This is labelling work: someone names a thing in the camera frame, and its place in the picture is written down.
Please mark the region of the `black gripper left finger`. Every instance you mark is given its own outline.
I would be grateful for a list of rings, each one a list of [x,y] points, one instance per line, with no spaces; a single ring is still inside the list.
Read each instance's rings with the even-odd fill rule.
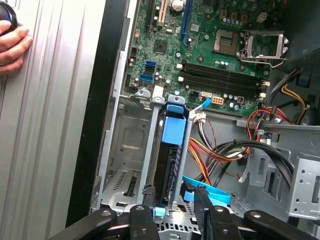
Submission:
[[[134,204],[118,214],[110,206],[100,208],[51,240],[158,240],[155,223],[156,188],[149,184],[142,191],[142,204]]]

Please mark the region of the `person's hand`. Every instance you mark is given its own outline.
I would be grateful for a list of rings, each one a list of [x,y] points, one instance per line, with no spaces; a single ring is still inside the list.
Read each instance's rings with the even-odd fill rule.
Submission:
[[[17,71],[24,62],[24,53],[33,42],[29,29],[19,26],[15,30],[0,36],[0,75]]]

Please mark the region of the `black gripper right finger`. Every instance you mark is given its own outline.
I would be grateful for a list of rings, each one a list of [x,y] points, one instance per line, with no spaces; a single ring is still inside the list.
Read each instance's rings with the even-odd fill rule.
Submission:
[[[194,215],[203,240],[314,240],[315,237],[264,212],[249,210],[239,217],[213,205],[206,189],[194,189]]]

